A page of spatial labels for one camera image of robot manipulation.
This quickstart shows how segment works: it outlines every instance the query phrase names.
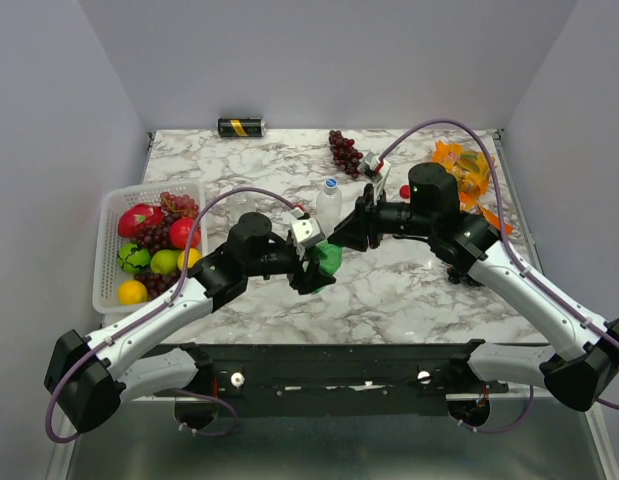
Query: fruit basket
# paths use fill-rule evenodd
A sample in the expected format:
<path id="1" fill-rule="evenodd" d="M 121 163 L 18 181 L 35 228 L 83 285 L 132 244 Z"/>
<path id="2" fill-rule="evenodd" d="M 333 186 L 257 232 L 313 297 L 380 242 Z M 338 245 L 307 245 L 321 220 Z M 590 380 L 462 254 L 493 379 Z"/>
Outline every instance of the fruit basket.
<path id="1" fill-rule="evenodd" d="M 136 303 L 122 305 L 118 300 L 118 288 L 132 280 L 132 273 L 124 272 L 118 264 L 120 248 L 129 243 L 128 238 L 118 235 L 118 222 L 121 216 L 134 205 L 145 203 L 160 205 L 160 194 L 168 192 L 173 195 L 188 195 L 202 209 L 205 205 L 203 186 L 197 180 L 174 180 L 169 182 L 134 185 L 109 193 L 102 201 L 96 260 L 93 274 L 93 307 L 100 313 L 129 313 L 146 305 Z M 208 253 L 205 218 L 200 222 L 202 238 L 197 250 L 203 255 Z"/>

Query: gray floor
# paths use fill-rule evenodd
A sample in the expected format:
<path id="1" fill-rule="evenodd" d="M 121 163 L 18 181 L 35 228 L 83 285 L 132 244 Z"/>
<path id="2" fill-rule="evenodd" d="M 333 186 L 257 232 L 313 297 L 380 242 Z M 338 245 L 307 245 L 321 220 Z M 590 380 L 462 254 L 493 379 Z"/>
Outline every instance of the gray floor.
<path id="1" fill-rule="evenodd" d="M 523 399 L 495 400 L 488 424 L 515 418 Z M 605 478 L 587 421 L 549 398 L 503 435 L 417 416 L 247 419 L 220 439 L 179 433 L 171 402 L 133 402 L 83 436 L 72 480 L 595 480 Z"/>

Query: tabletop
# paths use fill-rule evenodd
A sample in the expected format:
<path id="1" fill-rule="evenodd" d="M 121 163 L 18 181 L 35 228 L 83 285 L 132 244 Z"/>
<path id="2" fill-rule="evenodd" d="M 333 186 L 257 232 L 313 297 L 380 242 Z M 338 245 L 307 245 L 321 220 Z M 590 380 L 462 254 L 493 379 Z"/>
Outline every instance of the tabletop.
<path id="1" fill-rule="evenodd" d="M 380 153 L 399 130 L 344 130 L 362 152 Z M 479 132 L 492 156 L 488 132 Z M 387 158 L 392 171 L 387 199 L 401 201 L 400 186 L 418 162 L 428 161 L 435 141 L 477 146 L 459 131 L 426 130 L 407 139 Z M 499 167 L 506 219 L 515 230 L 516 248 L 527 244 L 516 205 Z M 363 190 L 331 161 L 327 130 L 269 130 L 264 138 L 223 139 L 211 130 L 156 133 L 144 182 L 195 178 L 204 184 L 207 201 L 237 186 L 252 185 L 301 203 L 310 211 L 322 183 L 335 177 L 342 190 L 342 217 Z M 268 197 L 253 195 L 256 210 L 268 215 L 283 237 L 290 215 Z M 495 211 L 493 189 L 481 202 Z M 207 218 L 211 250 L 231 227 L 224 203 Z M 247 291 L 214 314 L 181 329 L 168 342 L 200 343 L 446 343 L 483 338 L 492 342 L 535 342 L 543 337 L 513 308 L 486 287 L 451 284 L 446 266 L 426 244 L 385 237 L 380 248 L 365 253 L 345 250 L 337 283 L 318 294 L 299 296 L 286 278 L 250 279 Z"/>

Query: gray wall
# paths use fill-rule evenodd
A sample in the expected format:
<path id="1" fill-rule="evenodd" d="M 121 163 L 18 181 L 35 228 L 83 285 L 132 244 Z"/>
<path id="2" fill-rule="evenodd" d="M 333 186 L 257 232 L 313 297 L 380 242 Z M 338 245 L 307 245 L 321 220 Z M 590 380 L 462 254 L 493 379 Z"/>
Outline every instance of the gray wall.
<path id="1" fill-rule="evenodd" d="M 619 0 L 581 0 L 507 125 L 547 275 L 619 316 Z M 619 378 L 604 395 L 619 403 Z M 619 413 L 605 410 L 619 462 Z"/>
<path id="2" fill-rule="evenodd" d="M 0 0 L 0 480 L 40 480 L 55 339 L 98 325 L 98 208 L 145 129 L 75 0 Z"/>
<path id="3" fill-rule="evenodd" d="M 502 127 L 575 0 L 80 0 L 151 128 Z"/>

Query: red tomato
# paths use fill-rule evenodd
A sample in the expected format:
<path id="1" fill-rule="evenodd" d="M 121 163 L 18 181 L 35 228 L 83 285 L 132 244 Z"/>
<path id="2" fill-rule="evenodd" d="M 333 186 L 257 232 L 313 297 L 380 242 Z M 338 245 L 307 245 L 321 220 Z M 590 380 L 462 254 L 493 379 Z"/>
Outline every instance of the red tomato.
<path id="1" fill-rule="evenodd" d="M 180 220 L 176 220 L 174 224 L 169 229 L 169 240 L 173 243 L 173 246 L 176 248 L 183 249 L 187 245 L 187 237 L 189 236 L 189 232 L 193 227 L 193 219 L 192 218 L 181 218 Z M 196 233 L 193 234 L 193 239 L 191 240 L 191 248 L 195 248 L 200 243 L 200 229 L 196 230 Z"/>
<path id="2" fill-rule="evenodd" d="M 165 214 L 160 207 L 139 203 L 122 214 L 118 221 L 118 235 L 133 237 L 141 228 L 157 226 Z"/>

